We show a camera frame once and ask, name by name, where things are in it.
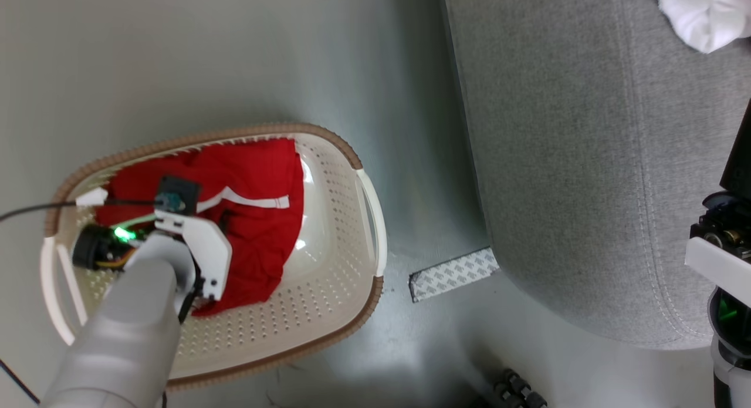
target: black cable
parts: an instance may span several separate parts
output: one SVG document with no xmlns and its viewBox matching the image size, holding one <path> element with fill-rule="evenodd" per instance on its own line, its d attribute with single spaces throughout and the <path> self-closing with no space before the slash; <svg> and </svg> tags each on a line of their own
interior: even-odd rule
<svg viewBox="0 0 751 408">
<path fill-rule="evenodd" d="M 158 202 L 143 201 L 143 200 L 105 200 L 104 201 L 104 205 L 154 205 L 154 204 L 158 204 Z M 24 207 L 22 209 L 13 210 L 11 212 L 7 212 L 3 215 L 0 215 L 0 221 L 8 220 L 9 218 L 17 216 L 19 214 L 35 212 L 38 210 L 61 209 L 62 207 L 74 207 L 75 205 L 77 205 L 75 201 L 64 201 L 61 203 L 30 205 L 29 207 Z"/>
<path fill-rule="evenodd" d="M 103 205 L 155 205 L 159 204 L 157 201 L 144 201 L 144 200 L 105 200 Z M 62 201 L 61 203 L 48 203 L 48 204 L 38 204 L 38 205 L 30 205 L 29 207 L 24 207 L 22 209 L 13 210 L 10 212 L 7 212 L 3 215 L 0 215 L 0 221 L 8 220 L 11 217 L 21 215 L 24 213 L 31 213 L 35 212 L 37 210 L 49 210 L 49 209 L 60 209 L 62 207 L 75 207 L 77 204 L 75 201 Z M 8 376 L 11 377 L 11 379 L 16 382 L 18 387 L 21 387 L 21 390 L 26 394 L 29 399 L 33 400 L 34 403 L 39 405 L 39 398 L 37 395 L 32 392 L 32 390 L 29 389 L 29 387 L 24 384 L 21 379 L 16 376 L 16 373 L 11 370 L 8 365 L 6 365 L 5 362 L 3 362 L 2 359 L 0 359 L 0 368 L 2 368 L 5 373 L 8 374 Z M 161 405 L 166 408 L 167 406 L 167 394 L 164 393 L 161 395 Z"/>
<path fill-rule="evenodd" d="M 35 395 L 34 392 L 32 392 L 32 390 L 30 390 L 29 387 L 26 386 L 26 383 L 21 381 L 21 379 L 16 376 L 16 373 L 14 373 L 13 370 L 11 370 L 11 368 L 8 367 L 8 365 L 6 365 L 6 363 L 3 362 L 2 359 L 0 359 L 0 368 L 3 368 L 5 373 L 7 373 L 8 376 L 10 376 L 11 379 L 16 382 L 18 387 L 21 387 L 21 390 L 26 394 L 27 397 L 29 397 L 29 399 L 33 400 L 34 403 L 39 405 L 39 398 L 37 397 L 37 395 Z"/>
</svg>

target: white cable connector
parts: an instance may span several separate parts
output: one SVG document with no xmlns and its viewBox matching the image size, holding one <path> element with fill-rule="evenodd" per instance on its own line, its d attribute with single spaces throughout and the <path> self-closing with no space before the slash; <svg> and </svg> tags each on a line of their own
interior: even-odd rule
<svg viewBox="0 0 751 408">
<path fill-rule="evenodd" d="M 78 196 L 78 198 L 76 198 L 76 205 L 79 207 L 81 207 L 81 205 L 104 205 L 108 194 L 109 192 L 102 187 L 94 188 L 91 191 L 86 192 L 86 194 Z"/>
</svg>

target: floor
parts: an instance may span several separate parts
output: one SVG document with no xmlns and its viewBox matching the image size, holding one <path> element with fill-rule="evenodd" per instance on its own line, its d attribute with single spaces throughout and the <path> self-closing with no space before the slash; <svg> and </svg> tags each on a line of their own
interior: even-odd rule
<svg viewBox="0 0 751 408">
<path fill-rule="evenodd" d="M 580 331 L 502 272 L 420 303 L 408 276 L 488 245 L 440 0 L 0 0 L 0 212 L 79 165 L 257 122 L 321 124 L 381 197 L 385 293 L 364 328 L 169 406 L 461 407 L 509 365 L 557 407 L 711 405 L 708 351 Z M 43 394 L 65 351 L 43 306 L 40 214 L 0 225 L 0 356 Z M 8 406 L 32 406 L 0 376 Z"/>
</svg>

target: gray fabric ottoman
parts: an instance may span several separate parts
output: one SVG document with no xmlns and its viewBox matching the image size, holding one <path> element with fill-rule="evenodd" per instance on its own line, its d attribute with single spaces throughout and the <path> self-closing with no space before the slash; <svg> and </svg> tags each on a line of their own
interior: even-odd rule
<svg viewBox="0 0 751 408">
<path fill-rule="evenodd" d="M 493 251 L 606 338 L 706 346 L 684 266 L 751 97 L 751 45 L 701 55 L 655 0 L 446 0 Z"/>
</svg>

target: white cloth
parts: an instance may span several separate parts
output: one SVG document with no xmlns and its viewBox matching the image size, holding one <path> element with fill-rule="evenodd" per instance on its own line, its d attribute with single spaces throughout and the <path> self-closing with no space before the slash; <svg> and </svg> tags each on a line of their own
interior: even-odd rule
<svg viewBox="0 0 751 408">
<path fill-rule="evenodd" d="M 658 0 L 675 33 L 702 53 L 751 36 L 751 0 Z"/>
</svg>

